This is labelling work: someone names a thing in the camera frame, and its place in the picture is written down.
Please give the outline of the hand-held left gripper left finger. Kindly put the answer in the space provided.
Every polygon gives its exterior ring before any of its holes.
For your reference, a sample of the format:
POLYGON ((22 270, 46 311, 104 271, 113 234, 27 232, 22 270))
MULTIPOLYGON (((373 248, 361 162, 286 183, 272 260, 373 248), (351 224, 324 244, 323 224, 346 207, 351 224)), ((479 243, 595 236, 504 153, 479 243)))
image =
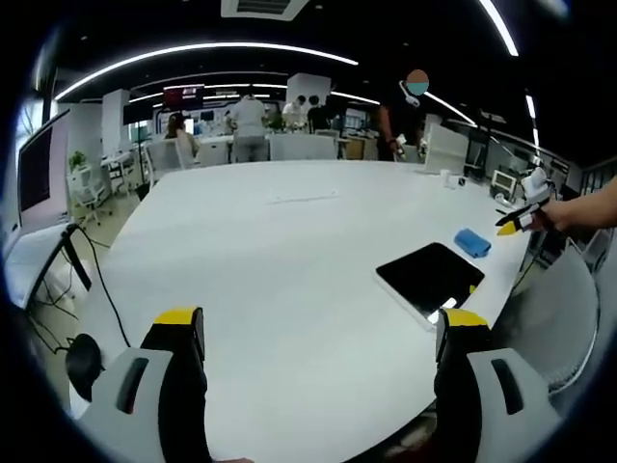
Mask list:
POLYGON ((141 345, 102 363, 95 340, 75 340, 75 391, 84 433, 112 462, 210 462, 200 307, 161 313, 141 345))

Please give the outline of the person's right hand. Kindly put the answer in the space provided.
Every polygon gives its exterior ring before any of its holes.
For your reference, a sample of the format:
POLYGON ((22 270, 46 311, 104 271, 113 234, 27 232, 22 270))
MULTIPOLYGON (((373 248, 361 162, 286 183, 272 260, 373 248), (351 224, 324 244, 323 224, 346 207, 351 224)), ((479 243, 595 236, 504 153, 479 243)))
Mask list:
POLYGON ((550 201, 542 207, 553 227, 561 232, 578 226, 577 202, 550 201))

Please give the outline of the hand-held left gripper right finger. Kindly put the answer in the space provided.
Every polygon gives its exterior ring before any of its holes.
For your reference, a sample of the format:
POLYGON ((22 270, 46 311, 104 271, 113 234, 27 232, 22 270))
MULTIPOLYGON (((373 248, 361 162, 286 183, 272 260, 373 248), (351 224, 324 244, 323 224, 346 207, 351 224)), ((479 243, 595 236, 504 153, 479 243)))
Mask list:
POLYGON ((560 424, 544 378, 476 313, 439 309, 436 364, 442 462, 524 462, 560 424))

